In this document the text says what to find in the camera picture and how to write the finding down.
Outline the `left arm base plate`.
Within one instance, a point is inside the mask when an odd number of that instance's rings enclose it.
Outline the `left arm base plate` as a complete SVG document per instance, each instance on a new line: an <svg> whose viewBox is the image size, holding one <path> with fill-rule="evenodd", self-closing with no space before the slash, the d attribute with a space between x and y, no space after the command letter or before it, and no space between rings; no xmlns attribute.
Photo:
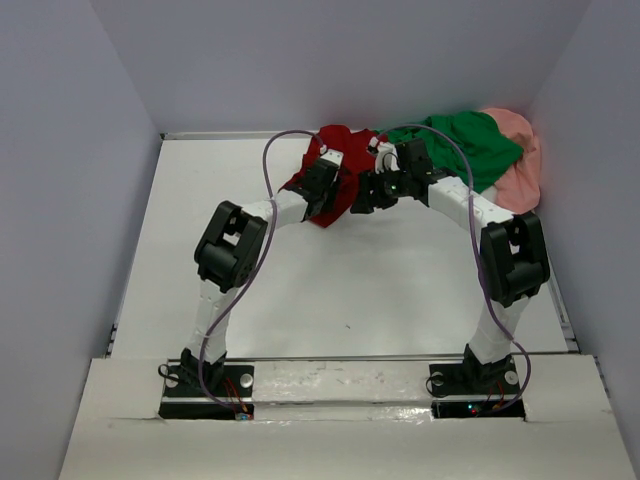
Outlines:
<svg viewBox="0 0 640 480"><path fill-rule="evenodd" d="M167 420L249 421L254 418L253 387L255 367L230 363L220 382L210 393L182 378L178 365L161 364L158 374L164 380L159 416Z"/></svg>

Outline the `red t shirt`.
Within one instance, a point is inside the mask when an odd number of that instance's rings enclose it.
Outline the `red t shirt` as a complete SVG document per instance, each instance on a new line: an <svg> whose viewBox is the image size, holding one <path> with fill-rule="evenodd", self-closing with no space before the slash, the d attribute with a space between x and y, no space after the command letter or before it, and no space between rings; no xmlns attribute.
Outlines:
<svg viewBox="0 0 640 480"><path fill-rule="evenodd" d="M329 208L311 218L312 223L327 228L353 205L358 194L359 175L374 169L375 157L367 152L367 147L377 133L368 129L352 132L345 125L333 124L323 126L317 135L329 149L343 154L337 192L332 194Z"/></svg>

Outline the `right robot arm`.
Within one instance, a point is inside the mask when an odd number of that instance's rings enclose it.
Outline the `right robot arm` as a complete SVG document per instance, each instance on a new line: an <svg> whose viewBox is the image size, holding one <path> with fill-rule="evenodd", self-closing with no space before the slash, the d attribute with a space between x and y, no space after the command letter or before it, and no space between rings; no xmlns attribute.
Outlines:
<svg viewBox="0 0 640 480"><path fill-rule="evenodd" d="M372 138L367 147L374 167L359 176L354 214L388 209L411 198L467 231L484 305L459 363L430 370L427 385L437 398L482 395L516 374L515 331L532 297L549 280L550 266L539 218L516 214L477 194L466 181L437 167L424 142L394 146Z"/></svg>

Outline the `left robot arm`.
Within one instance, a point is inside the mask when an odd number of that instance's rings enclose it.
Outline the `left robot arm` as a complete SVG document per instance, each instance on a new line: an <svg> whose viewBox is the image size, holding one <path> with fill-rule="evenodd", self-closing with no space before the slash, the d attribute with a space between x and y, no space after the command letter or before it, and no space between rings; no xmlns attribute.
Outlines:
<svg viewBox="0 0 640 480"><path fill-rule="evenodd" d="M221 383L231 309L264 263L275 231L304 222L328 207L339 186L343 154L328 150L271 198L215 210L194 253L200 299L180 367L195 392L209 395Z"/></svg>

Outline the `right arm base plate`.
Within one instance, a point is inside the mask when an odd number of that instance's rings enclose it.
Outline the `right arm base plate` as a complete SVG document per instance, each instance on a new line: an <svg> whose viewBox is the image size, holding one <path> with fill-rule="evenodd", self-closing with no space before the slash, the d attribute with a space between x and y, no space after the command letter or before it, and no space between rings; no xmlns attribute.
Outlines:
<svg viewBox="0 0 640 480"><path fill-rule="evenodd" d="M432 397L431 414L437 420L472 418L518 418L524 420L521 399L507 404L520 391L519 376L511 362L494 380L473 384L463 379L460 363L436 363L429 366L425 381Z"/></svg>

